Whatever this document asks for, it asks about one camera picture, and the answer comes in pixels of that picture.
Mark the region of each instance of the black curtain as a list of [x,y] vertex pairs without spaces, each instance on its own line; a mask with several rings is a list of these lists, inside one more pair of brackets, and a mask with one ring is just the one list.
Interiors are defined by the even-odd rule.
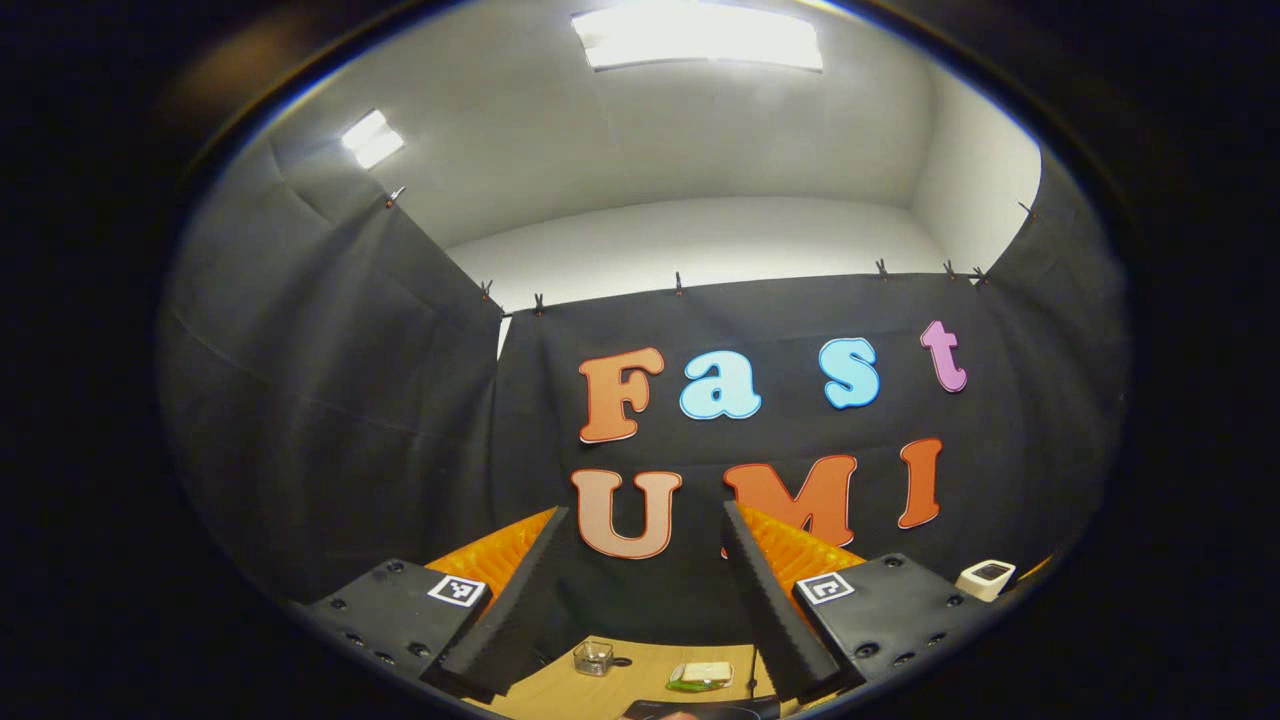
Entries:
[[[540,652],[554,657],[586,634],[640,642],[750,642],[726,562],[719,503],[727,469],[767,462],[795,496],[810,466],[852,455],[846,546],[864,557],[905,552],[946,578],[998,559],[1029,570],[1060,550],[1098,506],[1117,446],[1128,377],[1123,286],[1107,265],[1097,220],[1048,160],[1033,208],[989,284],[945,274],[762,281],[591,300],[516,313],[498,364],[492,498],[498,524],[553,503],[577,506],[579,469],[618,473],[618,534],[644,530],[632,478],[671,471],[666,551],[604,556],[577,541]],[[920,334],[934,320],[957,337],[959,393],[938,383]],[[865,338],[881,389],[863,407],[835,409],[818,365],[835,338]],[[628,439],[588,445],[589,359],[657,348],[666,369]],[[684,366],[714,350],[745,355],[760,410],[746,419],[692,420],[680,409]],[[899,529],[909,442],[937,437],[937,519]]]
[[301,127],[244,147],[193,214],[159,365],[196,509],[261,587],[306,601],[493,529],[500,310]]

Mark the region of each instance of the white wall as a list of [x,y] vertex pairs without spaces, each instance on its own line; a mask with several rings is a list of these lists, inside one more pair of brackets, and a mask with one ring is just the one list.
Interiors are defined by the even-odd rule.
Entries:
[[956,270],[991,268],[1039,190],[1039,145],[986,96],[929,64],[933,141],[911,211]]
[[[765,278],[942,272],[943,255],[900,208],[800,197],[709,197],[561,218],[447,250],[507,311]],[[506,324],[503,325],[503,338]]]

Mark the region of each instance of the table surface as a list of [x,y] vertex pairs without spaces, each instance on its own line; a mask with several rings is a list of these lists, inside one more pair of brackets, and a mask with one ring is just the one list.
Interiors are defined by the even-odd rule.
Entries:
[[[719,702],[748,697],[746,682],[751,676],[749,644],[667,646],[595,635],[584,639],[609,643],[614,657],[630,657],[632,664],[612,667],[608,675],[595,678],[573,669],[573,652],[570,651],[512,685],[506,697],[494,697],[492,705],[481,707],[515,720],[617,720],[637,700]],[[667,680],[677,665],[717,661],[733,665],[732,685],[703,693],[667,689]],[[755,657],[755,697],[773,694],[773,682],[759,655]],[[783,715],[795,708],[795,701],[782,703]]]

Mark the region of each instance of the orange soft pad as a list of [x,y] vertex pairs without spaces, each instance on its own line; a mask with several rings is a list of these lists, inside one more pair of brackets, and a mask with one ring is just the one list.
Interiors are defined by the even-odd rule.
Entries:
[[428,562],[428,568],[439,573],[448,573],[468,580],[480,580],[493,591],[493,598],[485,610],[493,605],[494,600],[502,594],[503,588],[511,582],[511,577],[525,559],[525,553],[534,546],[538,534],[547,527],[556,509],[545,510],[538,515],[531,515],[512,523],[506,528],[489,533],[488,536],[465,544],[453,552]]
[[746,527],[751,529],[755,544],[764,552],[764,560],[782,585],[782,592],[787,593],[801,618],[804,611],[791,596],[791,588],[796,582],[865,562],[852,552],[827,544],[800,528],[774,520],[759,510],[744,505],[739,505],[737,509],[742,512]]

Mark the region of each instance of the small glass container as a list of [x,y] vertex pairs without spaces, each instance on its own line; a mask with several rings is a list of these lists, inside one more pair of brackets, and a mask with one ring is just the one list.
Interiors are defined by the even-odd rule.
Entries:
[[573,669],[584,675],[603,678],[613,665],[613,646],[585,641],[573,650]]

